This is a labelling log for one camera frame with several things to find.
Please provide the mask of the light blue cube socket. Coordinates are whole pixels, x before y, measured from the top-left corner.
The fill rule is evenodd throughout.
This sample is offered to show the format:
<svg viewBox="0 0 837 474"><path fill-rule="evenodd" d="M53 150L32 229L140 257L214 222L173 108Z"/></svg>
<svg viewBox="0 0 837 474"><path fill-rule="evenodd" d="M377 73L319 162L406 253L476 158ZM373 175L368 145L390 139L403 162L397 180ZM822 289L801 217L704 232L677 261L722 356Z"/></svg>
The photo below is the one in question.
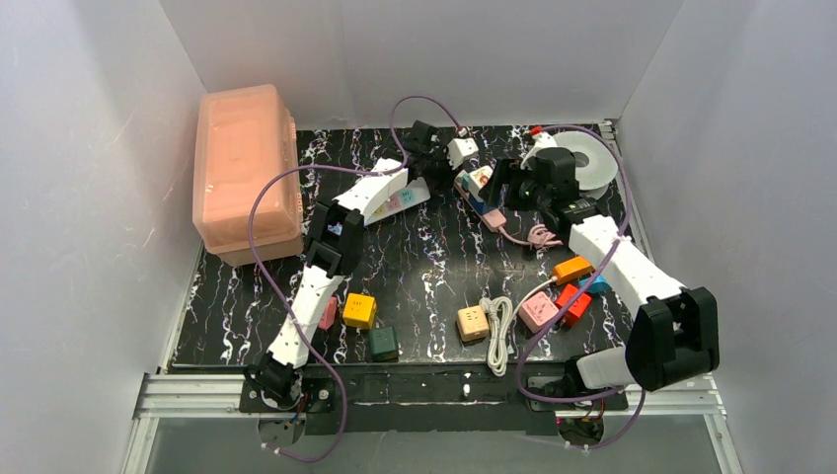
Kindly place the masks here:
<svg viewBox="0 0 837 474"><path fill-rule="evenodd" d="M603 276L583 278L579 285L585 286L586 292L590 294L602 294L611 290L611 285Z"/></svg>

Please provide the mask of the white power strip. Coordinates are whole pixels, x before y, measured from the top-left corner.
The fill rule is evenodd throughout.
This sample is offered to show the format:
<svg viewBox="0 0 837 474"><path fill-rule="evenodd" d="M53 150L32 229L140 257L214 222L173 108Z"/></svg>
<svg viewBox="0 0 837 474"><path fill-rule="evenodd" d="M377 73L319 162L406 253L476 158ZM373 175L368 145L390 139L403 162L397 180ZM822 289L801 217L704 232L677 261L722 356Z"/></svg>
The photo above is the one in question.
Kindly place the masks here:
<svg viewBox="0 0 837 474"><path fill-rule="evenodd" d="M424 178L410 181L407 186L391 194L372 214L365 219L365 225L383 220L397 213L406 211L430 199L430 192Z"/></svg>

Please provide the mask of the beige cube plug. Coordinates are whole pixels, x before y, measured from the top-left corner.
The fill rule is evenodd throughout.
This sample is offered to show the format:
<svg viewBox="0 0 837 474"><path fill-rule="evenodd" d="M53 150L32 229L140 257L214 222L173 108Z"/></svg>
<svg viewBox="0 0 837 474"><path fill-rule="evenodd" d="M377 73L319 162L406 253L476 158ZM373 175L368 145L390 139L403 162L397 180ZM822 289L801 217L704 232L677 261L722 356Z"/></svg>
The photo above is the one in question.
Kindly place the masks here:
<svg viewBox="0 0 837 474"><path fill-rule="evenodd" d="M459 309L456 323L463 343L481 340L490 333L487 315L480 305Z"/></svg>

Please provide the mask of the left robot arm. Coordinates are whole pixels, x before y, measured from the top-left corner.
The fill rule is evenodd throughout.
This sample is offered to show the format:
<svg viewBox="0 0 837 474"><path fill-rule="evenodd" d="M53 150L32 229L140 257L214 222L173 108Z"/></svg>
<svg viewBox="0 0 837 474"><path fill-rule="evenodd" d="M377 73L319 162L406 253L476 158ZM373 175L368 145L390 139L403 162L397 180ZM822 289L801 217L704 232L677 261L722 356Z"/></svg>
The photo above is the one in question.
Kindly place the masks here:
<svg viewBox="0 0 837 474"><path fill-rule="evenodd" d="M478 150L465 128L456 128L453 138L442 143L438 129L420 120L397 144L405 160L379 159L371 170L356 171L359 179L347 191L321 198L314 206L304 242L302 279L286 306L288 314L261 360L245 370L256 393L281 410L297 403L297 371L308 361L311 340L329 300L358 265L366 225L413 182L433 186L451 180Z"/></svg>

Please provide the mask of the green cube plug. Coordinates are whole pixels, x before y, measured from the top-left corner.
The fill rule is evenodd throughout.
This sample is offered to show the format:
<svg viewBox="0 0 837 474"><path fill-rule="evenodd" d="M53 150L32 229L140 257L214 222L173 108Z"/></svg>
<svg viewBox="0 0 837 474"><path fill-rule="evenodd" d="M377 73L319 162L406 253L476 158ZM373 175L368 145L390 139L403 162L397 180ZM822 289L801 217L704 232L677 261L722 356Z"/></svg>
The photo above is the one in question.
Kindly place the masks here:
<svg viewBox="0 0 837 474"><path fill-rule="evenodd" d="M394 327L373 328L369 332L371 359L375 362L394 360L399 357L400 346Z"/></svg>

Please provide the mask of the pink cube plug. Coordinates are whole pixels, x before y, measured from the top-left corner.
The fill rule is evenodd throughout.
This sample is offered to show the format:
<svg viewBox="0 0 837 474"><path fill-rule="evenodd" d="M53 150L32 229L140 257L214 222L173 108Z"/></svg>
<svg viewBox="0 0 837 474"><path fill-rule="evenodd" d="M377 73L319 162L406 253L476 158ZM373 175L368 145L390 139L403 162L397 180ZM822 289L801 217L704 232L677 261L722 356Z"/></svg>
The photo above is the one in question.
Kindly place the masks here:
<svg viewBox="0 0 837 474"><path fill-rule="evenodd" d="M330 299L327 302L325 310L324 310L324 312L321 316L321 319L318 323L318 328L319 329L324 330L324 331L328 331L329 329L332 328L332 326L335 324L335 321L337 319L338 308L339 308L338 299L335 296L331 296Z"/></svg>
<svg viewBox="0 0 837 474"><path fill-rule="evenodd" d="M518 317L533 334L537 334L558 313L559 307L544 291L534 293L518 309Z"/></svg>

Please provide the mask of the white cartoon cube plug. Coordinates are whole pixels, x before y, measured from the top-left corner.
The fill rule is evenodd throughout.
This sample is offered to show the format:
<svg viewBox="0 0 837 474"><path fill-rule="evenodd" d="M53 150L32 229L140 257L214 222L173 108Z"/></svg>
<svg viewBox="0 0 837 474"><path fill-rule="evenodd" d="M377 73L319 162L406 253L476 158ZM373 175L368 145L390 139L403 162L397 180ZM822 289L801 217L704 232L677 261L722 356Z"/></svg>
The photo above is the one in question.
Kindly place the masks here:
<svg viewBox="0 0 837 474"><path fill-rule="evenodd" d="M483 201L480 196L480 191L489 182L493 174L491 166L483 166L473 171L467 172L463 178L463 188L476 201Z"/></svg>

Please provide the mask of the yellow cube plug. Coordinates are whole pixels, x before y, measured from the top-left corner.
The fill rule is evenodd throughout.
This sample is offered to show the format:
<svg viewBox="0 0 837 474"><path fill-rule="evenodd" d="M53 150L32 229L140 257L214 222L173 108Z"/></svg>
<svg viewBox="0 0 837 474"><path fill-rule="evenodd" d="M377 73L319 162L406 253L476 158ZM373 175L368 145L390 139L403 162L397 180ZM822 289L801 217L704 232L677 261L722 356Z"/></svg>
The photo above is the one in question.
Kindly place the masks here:
<svg viewBox="0 0 837 474"><path fill-rule="evenodd" d="M351 292L343 307L342 319L353 328L371 330L375 325L377 301L371 295Z"/></svg>

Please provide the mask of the pink plastic storage box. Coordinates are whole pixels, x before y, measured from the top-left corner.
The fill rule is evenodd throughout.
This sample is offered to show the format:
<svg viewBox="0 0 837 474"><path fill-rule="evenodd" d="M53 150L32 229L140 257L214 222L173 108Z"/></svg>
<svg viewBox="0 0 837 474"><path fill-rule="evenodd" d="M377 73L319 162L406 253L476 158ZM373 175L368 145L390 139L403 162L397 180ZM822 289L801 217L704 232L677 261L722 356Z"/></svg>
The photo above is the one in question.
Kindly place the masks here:
<svg viewBox="0 0 837 474"><path fill-rule="evenodd" d="M201 98L192 222L207 253L231 266L297 256L304 216L295 122L276 88Z"/></svg>

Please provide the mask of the red cube socket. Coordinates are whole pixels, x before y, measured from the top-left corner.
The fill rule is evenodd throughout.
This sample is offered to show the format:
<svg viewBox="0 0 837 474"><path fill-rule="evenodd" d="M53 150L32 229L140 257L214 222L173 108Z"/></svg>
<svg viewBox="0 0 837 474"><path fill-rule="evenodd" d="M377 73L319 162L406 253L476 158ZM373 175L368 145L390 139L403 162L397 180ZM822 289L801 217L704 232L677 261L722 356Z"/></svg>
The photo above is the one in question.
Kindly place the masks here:
<svg viewBox="0 0 837 474"><path fill-rule="evenodd" d="M570 302L571 298L577 293L578 288L571 283L567 283L555 301L558 308L564 309ZM570 305L569 309L566 311L565 316L562 318L563 325L568 328L573 327L581 320L591 302L592 297L588 293L582 292L576 299L575 303Z"/></svg>

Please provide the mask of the pink power strip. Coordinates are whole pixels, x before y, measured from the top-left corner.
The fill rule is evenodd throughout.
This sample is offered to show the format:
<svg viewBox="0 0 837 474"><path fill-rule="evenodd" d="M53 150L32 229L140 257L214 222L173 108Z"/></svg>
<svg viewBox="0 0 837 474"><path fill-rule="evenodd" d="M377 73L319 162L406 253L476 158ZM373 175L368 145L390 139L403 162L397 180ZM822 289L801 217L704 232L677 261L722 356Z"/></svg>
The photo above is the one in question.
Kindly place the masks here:
<svg viewBox="0 0 837 474"><path fill-rule="evenodd" d="M473 198L465 188L465 178L467 173L460 171L454 178L453 187L460 195L460 197L477 213L481 221L489 228L491 232L497 233L499 229L505 225L505 216L496 208L488 206L486 203Z"/></svg>

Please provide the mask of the orange power bank socket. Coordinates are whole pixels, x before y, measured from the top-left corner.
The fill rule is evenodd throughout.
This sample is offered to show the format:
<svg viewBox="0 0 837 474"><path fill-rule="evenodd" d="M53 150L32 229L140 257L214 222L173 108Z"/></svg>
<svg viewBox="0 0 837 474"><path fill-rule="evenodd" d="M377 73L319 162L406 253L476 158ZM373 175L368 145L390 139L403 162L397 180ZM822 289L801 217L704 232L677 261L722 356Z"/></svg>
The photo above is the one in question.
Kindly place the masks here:
<svg viewBox="0 0 837 474"><path fill-rule="evenodd" d="M593 265L591 265L584 257L575 256L556 264L552 269L552 278L557 284L564 284L580 277L590 275L593 272Z"/></svg>

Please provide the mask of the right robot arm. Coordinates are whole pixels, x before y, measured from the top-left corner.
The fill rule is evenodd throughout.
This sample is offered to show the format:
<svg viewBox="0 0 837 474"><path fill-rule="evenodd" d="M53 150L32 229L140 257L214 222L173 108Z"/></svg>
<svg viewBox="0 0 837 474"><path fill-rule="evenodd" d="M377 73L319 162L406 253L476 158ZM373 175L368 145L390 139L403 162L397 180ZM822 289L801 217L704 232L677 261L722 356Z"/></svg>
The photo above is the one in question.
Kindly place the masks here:
<svg viewBox="0 0 837 474"><path fill-rule="evenodd" d="M604 277L632 317L623 346L568 359L559 381L527 397L574 403L630 384L655 391L719 367L715 297L663 272L595 199L581 196L569 150L547 147L524 159L498 160L480 196L491 205L538 211L547 229Z"/></svg>

